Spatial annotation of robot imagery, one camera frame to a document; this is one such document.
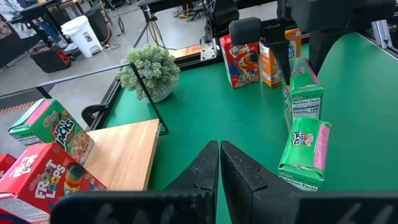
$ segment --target cardboard box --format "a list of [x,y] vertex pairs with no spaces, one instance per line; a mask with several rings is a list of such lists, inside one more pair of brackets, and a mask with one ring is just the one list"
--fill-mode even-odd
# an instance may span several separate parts
[[258,43],[233,46],[228,34],[220,38],[220,44],[232,88],[260,80]]
[[331,125],[314,118],[297,118],[280,159],[278,175],[305,191],[317,191],[325,180]]
[[10,154],[0,155],[0,179],[4,176],[8,169],[17,161],[17,159]]
[[57,143],[35,144],[0,180],[0,208],[27,222],[42,223],[64,195],[105,189]]
[[[289,59],[299,58],[301,55],[301,32],[298,29],[285,31],[285,38],[290,41]],[[271,88],[282,84],[282,74],[271,50],[260,41],[261,75],[262,81]]]
[[94,141],[54,99],[37,101],[14,125],[9,134],[25,146],[58,143],[80,164],[84,164]]
[[[13,165],[13,163],[15,163],[15,161],[17,161],[17,159],[10,154],[0,155],[0,179],[1,179],[1,177],[4,176],[4,174],[7,172],[7,170]],[[27,222],[0,209],[0,223],[26,224]]]
[[290,59],[290,85],[282,81],[287,130],[295,119],[321,119],[323,87],[305,58]]

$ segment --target green table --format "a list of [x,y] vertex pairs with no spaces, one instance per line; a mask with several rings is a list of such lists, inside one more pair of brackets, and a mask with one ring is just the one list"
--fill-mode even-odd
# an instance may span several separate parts
[[[302,55],[308,57],[308,46]],[[320,190],[397,190],[398,61],[350,34],[331,49],[318,77],[325,89],[322,120],[333,125]],[[167,186],[212,139],[231,141],[276,173],[287,140],[282,103],[281,88],[264,83],[233,90],[224,63],[182,72],[173,93],[157,104],[170,133],[159,138],[149,188]],[[104,128],[151,118],[149,104],[122,90]],[[228,223],[219,183],[217,220]]]

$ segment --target green snack box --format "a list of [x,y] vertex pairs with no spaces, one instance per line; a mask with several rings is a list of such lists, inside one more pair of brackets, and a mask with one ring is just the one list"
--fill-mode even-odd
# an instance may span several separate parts
[[290,85],[282,81],[287,130],[295,119],[321,119],[323,88],[306,58],[290,59]]
[[278,176],[301,190],[317,191],[325,180],[325,161],[331,125],[315,118],[293,122]]
[[80,164],[84,164],[94,145],[92,138],[54,99],[37,101],[8,132],[25,146],[56,142]]

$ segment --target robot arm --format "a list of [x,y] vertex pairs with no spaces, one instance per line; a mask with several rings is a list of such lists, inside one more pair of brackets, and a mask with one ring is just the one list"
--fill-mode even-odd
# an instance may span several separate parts
[[234,45],[264,39],[289,84],[289,41],[284,37],[288,24],[294,22],[310,34],[309,60],[318,75],[329,50],[342,35],[368,27],[372,21],[392,18],[395,4],[395,0],[278,0],[279,24],[264,27],[252,17],[232,21],[229,33]]

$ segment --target gray floor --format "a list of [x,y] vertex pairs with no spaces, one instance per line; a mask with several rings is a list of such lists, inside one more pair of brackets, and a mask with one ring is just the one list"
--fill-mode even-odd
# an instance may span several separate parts
[[[89,6],[84,4],[83,8],[88,9]],[[0,70],[0,95],[32,88],[42,82],[118,64],[132,48],[145,26],[142,11],[135,11],[135,9],[137,9],[135,4],[132,6],[125,5],[118,9],[125,26],[125,34],[119,37],[116,37],[120,34],[117,22],[118,14],[117,12],[110,13],[115,23],[111,27],[113,37],[110,43],[120,44],[120,48],[104,50],[92,58],[84,58],[83,60],[73,62],[69,69],[50,74],[41,71],[29,56],[24,57],[15,66],[3,72]],[[157,24],[163,35],[166,47],[180,49],[198,44],[200,37],[204,35],[205,17],[202,16],[195,21],[186,22],[185,19],[173,18],[173,12],[175,11],[176,9],[168,9],[156,14],[159,19]],[[262,20],[275,18],[276,2],[240,10],[240,18],[250,16],[259,17]],[[146,43],[147,37],[144,34],[137,47],[142,47]],[[149,44],[154,44],[150,36]],[[88,105],[99,103],[102,100],[111,82],[114,80],[114,74],[115,71],[108,71],[59,83],[50,91],[50,94],[66,107],[81,126],[86,127],[80,115],[82,109]],[[18,157],[25,149],[24,146],[8,135],[7,130],[26,110],[27,108],[24,108],[0,114],[0,154],[10,153]]]

